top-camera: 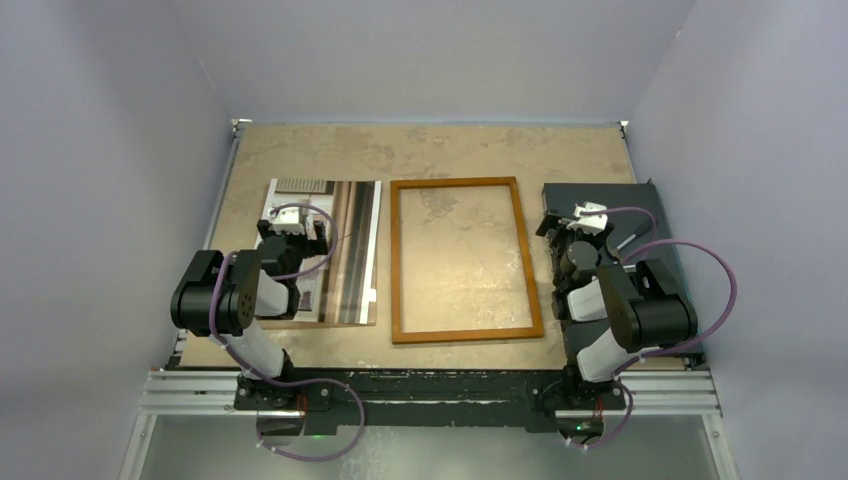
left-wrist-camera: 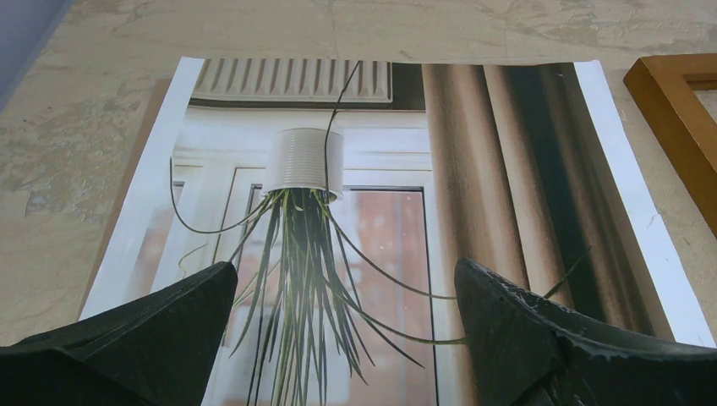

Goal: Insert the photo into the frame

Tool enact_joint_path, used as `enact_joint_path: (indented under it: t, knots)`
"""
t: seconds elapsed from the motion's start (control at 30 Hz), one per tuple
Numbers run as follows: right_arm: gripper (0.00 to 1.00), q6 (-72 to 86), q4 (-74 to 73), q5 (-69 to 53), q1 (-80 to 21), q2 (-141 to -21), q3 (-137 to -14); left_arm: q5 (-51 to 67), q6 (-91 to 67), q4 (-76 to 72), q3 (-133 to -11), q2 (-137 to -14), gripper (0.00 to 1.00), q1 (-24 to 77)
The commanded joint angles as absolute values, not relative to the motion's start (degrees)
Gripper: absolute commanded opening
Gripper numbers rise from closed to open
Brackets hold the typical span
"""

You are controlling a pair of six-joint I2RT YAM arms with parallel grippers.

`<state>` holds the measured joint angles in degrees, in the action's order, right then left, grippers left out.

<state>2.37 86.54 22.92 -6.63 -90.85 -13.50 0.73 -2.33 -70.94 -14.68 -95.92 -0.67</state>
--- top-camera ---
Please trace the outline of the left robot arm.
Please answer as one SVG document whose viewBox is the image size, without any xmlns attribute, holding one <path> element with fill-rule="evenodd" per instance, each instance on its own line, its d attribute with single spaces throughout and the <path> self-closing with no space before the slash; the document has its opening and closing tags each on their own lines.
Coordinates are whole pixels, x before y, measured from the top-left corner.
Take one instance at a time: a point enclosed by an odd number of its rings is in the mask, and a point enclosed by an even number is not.
<svg viewBox="0 0 848 480">
<path fill-rule="evenodd" d="M 300 233 L 277 231 L 267 220 L 257 228 L 261 241 L 253 249 L 194 254 L 172 294 L 170 316 L 177 328 L 236 354 L 239 396 L 259 394 L 272 408 L 284 409 L 298 395 L 294 366 L 259 321 L 294 318 L 301 294 L 292 275 L 306 259 L 327 254 L 330 245 L 323 220 L 307 220 Z"/>
</svg>

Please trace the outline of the wooden picture frame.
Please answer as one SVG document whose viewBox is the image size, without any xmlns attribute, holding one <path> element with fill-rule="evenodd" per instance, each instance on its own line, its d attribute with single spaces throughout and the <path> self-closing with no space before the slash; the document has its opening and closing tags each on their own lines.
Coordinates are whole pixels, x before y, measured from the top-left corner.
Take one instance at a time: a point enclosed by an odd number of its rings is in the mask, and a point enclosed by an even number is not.
<svg viewBox="0 0 848 480">
<path fill-rule="evenodd" d="M 406 332 L 403 328 L 402 318 L 400 192 L 403 190 L 482 187 L 506 187 L 509 189 L 532 324 L 529 327 L 506 329 Z M 538 298 L 538 289 L 532 264 L 532 256 L 524 220 L 521 196 L 517 179 L 514 176 L 393 180 L 390 182 L 389 197 L 391 225 L 391 339 L 393 344 L 419 345 L 452 342 L 525 340 L 538 339 L 545 335 L 545 326 Z"/>
</svg>

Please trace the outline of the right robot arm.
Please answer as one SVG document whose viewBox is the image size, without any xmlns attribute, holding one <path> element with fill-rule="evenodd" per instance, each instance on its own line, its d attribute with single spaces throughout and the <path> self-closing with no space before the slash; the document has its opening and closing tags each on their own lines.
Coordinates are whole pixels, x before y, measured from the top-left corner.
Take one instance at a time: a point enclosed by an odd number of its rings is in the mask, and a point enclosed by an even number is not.
<svg viewBox="0 0 848 480">
<path fill-rule="evenodd" d="M 561 392 L 576 407 L 612 390 L 626 362 L 682 344 L 698 331 L 694 308 L 662 260 L 627 265 L 609 246 L 614 226 L 606 213 L 589 204 L 571 218 L 548 213 L 536 231 L 548 241 L 551 307 L 566 343 Z"/>
</svg>

